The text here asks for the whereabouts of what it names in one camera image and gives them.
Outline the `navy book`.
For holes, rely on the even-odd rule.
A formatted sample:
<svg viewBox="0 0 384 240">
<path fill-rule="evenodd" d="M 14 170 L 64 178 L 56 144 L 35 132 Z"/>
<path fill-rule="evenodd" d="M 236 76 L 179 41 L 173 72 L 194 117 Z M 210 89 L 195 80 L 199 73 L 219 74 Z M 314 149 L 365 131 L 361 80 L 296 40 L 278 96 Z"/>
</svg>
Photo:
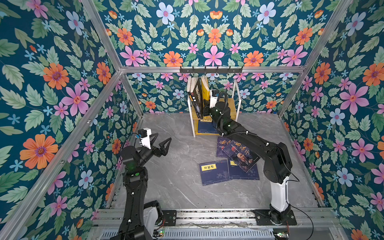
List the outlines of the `navy book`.
<svg viewBox="0 0 384 240">
<path fill-rule="evenodd" d="M 220 160 L 199 164 L 199 170 L 203 186 L 227 182 L 229 177 L 228 160 Z"/>
<path fill-rule="evenodd" d="M 234 161 L 228 160 L 230 180 L 259 180 L 257 165 L 253 166 L 247 173 L 244 172 Z"/>
<path fill-rule="evenodd" d="M 197 127 L 198 135 L 219 135 L 218 131 L 215 129 L 215 126 L 212 122 L 198 122 Z"/>
</svg>

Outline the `yellow cartoon book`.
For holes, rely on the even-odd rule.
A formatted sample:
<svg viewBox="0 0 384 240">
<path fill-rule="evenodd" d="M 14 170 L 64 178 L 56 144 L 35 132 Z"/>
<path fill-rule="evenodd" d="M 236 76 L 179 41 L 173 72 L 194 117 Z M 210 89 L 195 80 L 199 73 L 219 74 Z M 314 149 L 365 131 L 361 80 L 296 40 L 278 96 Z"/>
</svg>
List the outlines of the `yellow cartoon book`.
<svg viewBox="0 0 384 240">
<path fill-rule="evenodd" d="M 201 85 L 202 85 L 202 97 L 205 101 L 210 101 L 210 87 L 208 78 L 206 76 L 201 77 Z"/>
</svg>

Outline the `black wolf cover book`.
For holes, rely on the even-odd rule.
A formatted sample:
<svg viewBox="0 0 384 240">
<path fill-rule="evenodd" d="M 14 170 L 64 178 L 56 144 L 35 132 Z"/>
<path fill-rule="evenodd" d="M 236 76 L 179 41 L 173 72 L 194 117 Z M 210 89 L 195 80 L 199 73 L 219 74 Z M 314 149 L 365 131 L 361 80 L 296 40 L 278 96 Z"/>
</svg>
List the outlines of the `black wolf cover book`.
<svg viewBox="0 0 384 240">
<path fill-rule="evenodd" d="M 201 83 L 199 78 L 194 77 L 194 83 L 192 85 L 193 93 L 198 101 L 199 106 L 199 119 L 204 118 L 204 111 L 203 111 L 203 99 L 202 99 L 202 93 L 201 93 Z"/>
</svg>

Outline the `purple portrait book top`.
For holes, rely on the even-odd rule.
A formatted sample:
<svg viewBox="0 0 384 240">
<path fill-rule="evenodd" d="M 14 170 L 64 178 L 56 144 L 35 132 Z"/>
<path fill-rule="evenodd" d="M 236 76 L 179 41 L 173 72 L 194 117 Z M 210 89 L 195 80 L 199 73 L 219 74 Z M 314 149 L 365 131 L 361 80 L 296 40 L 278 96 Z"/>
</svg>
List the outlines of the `purple portrait book top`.
<svg viewBox="0 0 384 240">
<path fill-rule="evenodd" d="M 231 140 L 222 151 L 233 161 L 244 173 L 248 173 L 261 159 L 256 153 L 252 152 L 247 146 L 240 142 Z"/>
</svg>

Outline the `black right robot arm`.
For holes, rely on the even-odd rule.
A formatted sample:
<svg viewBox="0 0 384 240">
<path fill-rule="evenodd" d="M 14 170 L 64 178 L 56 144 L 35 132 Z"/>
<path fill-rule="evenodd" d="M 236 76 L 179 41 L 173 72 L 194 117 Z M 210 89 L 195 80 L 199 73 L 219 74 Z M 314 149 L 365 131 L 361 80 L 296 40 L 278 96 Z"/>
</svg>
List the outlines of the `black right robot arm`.
<svg viewBox="0 0 384 240">
<path fill-rule="evenodd" d="M 293 165 L 287 146 L 284 143 L 267 141 L 232 120 L 231 110 L 224 102 L 217 102 L 216 106 L 209 110 L 209 115 L 219 135 L 246 147 L 250 151 L 249 157 L 259 157 L 265 161 L 263 173 L 270 181 L 272 191 L 268 218 L 275 225 L 281 225 L 291 211 L 288 181 Z"/>
</svg>

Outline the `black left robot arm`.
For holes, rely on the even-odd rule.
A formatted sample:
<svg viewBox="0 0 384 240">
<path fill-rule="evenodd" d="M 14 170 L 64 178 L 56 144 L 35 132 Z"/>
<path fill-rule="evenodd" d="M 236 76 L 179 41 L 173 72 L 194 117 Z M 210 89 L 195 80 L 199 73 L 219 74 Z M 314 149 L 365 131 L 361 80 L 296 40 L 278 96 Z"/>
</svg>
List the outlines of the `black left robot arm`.
<svg viewBox="0 0 384 240">
<path fill-rule="evenodd" d="M 158 133 L 146 134 L 150 147 L 127 146 L 122 149 L 122 162 L 126 167 L 124 186 L 127 197 L 122 223 L 112 240 L 152 240 L 155 226 L 165 223 L 165 217 L 158 201 L 145 203 L 148 188 L 148 170 L 145 164 L 153 157 L 166 156 L 172 138 L 153 146 Z"/>
</svg>

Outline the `purple book underneath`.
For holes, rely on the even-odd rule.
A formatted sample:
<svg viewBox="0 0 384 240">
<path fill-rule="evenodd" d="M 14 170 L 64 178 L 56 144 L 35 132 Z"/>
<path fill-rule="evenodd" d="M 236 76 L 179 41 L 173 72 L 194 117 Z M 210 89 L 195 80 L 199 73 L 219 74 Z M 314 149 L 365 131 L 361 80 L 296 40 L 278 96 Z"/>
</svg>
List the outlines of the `purple book underneath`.
<svg viewBox="0 0 384 240">
<path fill-rule="evenodd" d="M 232 140 L 224 137 L 217 138 L 216 157 L 230 158 L 237 152 L 238 150 L 236 149 L 236 146 L 234 145 L 234 142 Z"/>
</svg>

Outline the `black book standing on shelf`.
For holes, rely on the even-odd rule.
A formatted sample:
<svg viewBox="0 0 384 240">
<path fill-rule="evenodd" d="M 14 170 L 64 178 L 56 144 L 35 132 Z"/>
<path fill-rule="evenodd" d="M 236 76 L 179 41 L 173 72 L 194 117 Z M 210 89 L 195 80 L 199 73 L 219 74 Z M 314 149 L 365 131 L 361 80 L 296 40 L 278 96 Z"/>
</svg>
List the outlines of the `black book standing on shelf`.
<svg viewBox="0 0 384 240">
<path fill-rule="evenodd" d="M 199 118 L 199 106 L 198 106 L 197 98 L 195 97 L 195 95 L 193 93 L 193 89 L 192 89 L 193 83 L 194 83 L 194 78 L 189 76 L 188 82 L 187 82 L 187 92 L 189 95 L 190 102 L 195 109 L 195 113 L 196 113 L 197 117 Z"/>
</svg>

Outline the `wooden white frame shelf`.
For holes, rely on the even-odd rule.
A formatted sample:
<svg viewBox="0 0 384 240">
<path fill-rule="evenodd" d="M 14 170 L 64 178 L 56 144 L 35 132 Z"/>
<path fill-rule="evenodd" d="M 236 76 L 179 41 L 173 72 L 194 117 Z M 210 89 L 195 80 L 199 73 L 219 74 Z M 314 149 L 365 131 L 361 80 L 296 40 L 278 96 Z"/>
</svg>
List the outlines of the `wooden white frame shelf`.
<svg viewBox="0 0 384 240">
<path fill-rule="evenodd" d="M 218 98 L 218 102 L 226 102 L 228 103 L 228 110 L 230 111 L 229 114 L 231 116 L 231 119 L 236 121 L 239 117 L 241 103 L 242 103 L 242 97 L 240 93 L 240 89 L 238 86 L 237 81 L 233 81 L 233 89 L 232 93 L 228 97 L 222 97 L 221 99 Z M 212 118 L 210 116 L 210 101 L 203 100 L 203 111 L 204 111 L 204 118 L 199 119 L 195 113 L 195 109 L 193 105 L 190 102 L 189 95 L 188 95 L 188 108 L 190 111 L 190 120 L 191 120 L 191 127 L 192 127 L 192 133 L 193 136 L 198 136 L 197 134 L 197 127 L 198 122 L 212 122 Z"/>
</svg>

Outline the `black wall hook rail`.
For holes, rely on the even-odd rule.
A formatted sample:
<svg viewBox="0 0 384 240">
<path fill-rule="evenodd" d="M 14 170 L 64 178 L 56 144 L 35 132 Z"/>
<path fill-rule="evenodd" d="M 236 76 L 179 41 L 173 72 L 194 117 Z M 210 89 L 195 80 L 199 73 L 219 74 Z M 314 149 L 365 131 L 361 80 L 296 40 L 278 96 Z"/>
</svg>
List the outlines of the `black wall hook rail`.
<svg viewBox="0 0 384 240">
<path fill-rule="evenodd" d="M 180 67 L 180 73 L 186 74 L 239 74 L 243 72 L 243 67 Z"/>
</svg>

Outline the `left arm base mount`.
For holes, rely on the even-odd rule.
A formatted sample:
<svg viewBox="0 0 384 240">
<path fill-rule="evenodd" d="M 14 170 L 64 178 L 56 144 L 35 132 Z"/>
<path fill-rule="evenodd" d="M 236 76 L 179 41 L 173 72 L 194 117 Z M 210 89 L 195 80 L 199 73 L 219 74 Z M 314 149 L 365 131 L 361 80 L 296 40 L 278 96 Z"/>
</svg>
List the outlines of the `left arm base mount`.
<svg viewBox="0 0 384 240">
<path fill-rule="evenodd" d="M 176 210 L 162 210 L 160 214 L 155 207 L 144 209 L 144 222 L 146 227 L 157 227 L 164 223 L 165 226 L 175 226 L 177 220 Z"/>
</svg>

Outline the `aluminium front rail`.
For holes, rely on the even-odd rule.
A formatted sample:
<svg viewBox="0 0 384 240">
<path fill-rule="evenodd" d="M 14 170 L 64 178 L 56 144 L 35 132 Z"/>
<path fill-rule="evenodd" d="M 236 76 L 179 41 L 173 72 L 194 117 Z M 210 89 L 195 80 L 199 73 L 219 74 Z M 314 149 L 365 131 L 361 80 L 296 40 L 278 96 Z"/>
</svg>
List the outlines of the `aluminium front rail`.
<svg viewBox="0 0 384 240">
<path fill-rule="evenodd" d="M 284 228 L 285 226 L 258 226 L 254 209 L 178 209 L 173 227 L 235 227 Z M 293 228 L 341 228 L 342 224 L 331 208 L 293 209 L 297 225 Z"/>
</svg>

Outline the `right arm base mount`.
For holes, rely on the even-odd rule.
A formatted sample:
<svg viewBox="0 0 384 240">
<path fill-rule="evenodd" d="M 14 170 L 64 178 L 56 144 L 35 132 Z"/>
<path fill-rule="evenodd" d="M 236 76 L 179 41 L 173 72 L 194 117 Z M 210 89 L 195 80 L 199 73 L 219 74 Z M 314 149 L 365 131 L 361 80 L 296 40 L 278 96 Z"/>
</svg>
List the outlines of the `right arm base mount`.
<svg viewBox="0 0 384 240">
<path fill-rule="evenodd" d="M 283 212 L 276 210 L 252 210 L 258 226 L 296 226 L 294 212 L 287 208 Z"/>
</svg>

